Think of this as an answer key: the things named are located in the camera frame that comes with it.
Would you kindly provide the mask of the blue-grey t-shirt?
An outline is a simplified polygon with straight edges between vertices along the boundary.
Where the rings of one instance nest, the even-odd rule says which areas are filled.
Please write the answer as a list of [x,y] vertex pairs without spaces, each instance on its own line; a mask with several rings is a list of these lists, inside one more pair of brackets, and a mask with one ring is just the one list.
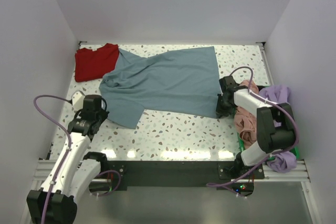
[[108,120],[136,128],[144,110],[216,117],[219,73],[214,47],[140,57],[119,50],[115,69],[102,78]]

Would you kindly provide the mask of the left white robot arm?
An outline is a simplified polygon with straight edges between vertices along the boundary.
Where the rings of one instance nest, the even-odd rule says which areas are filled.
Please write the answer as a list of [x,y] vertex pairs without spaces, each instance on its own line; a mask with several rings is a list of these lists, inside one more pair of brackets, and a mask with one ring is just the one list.
[[67,127],[61,127],[66,134],[61,153],[40,188],[27,196],[32,223],[73,223],[78,201],[91,181],[109,171],[106,154],[86,151],[108,117],[106,101],[77,91],[69,103],[76,113]]

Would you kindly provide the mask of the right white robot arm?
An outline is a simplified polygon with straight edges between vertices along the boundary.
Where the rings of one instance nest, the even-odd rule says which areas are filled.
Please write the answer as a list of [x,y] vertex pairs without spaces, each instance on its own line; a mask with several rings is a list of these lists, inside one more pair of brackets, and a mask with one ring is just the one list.
[[262,98],[247,86],[240,86],[232,76],[219,80],[216,115],[218,118],[233,116],[238,107],[256,118],[256,142],[237,154],[232,165],[223,170],[229,178],[246,178],[270,155],[292,149],[298,141],[298,129],[291,106]]

